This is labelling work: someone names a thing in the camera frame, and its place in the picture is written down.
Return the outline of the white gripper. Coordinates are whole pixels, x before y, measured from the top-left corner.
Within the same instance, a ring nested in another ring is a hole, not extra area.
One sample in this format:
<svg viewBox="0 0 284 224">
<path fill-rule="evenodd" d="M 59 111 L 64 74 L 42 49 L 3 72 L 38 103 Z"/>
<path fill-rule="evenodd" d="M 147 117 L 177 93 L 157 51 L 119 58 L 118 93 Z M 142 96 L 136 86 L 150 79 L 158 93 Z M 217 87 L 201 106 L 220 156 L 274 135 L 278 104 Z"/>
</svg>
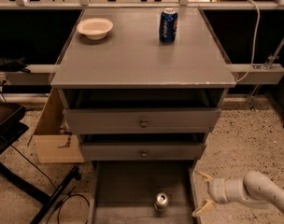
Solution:
<svg viewBox="0 0 284 224">
<path fill-rule="evenodd" d="M 211 211 L 216 203 L 242 203 L 245 198 L 245 189 L 241 179 L 215 178 L 198 171 L 198 174 L 206 181 L 207 192 L 212 198 L 206 199 L 203 206 L 192 212 L 194 217 L 201 217 Z"/>
</svg>

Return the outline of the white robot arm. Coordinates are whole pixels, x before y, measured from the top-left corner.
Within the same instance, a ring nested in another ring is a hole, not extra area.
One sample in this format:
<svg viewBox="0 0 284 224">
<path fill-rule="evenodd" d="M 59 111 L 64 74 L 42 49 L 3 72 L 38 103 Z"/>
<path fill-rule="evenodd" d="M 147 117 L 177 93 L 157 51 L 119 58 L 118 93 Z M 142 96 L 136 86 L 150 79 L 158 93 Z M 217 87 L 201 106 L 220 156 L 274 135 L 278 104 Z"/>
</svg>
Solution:
<svg viewBox="0 0 284 224">
<path fill-rule="evenodd" d="M 260 172 L 249 171 L 242 179 L 214 178 L 202 172 L 198 174 L 206 179 L 210 198 L 192 212 L 194 217 L 202 216 L 216 204 L 227 203 L 240 203 L 254 209 L 267 209 L 273 205 L 284 215 L 284 189 Z"/>
</svg>

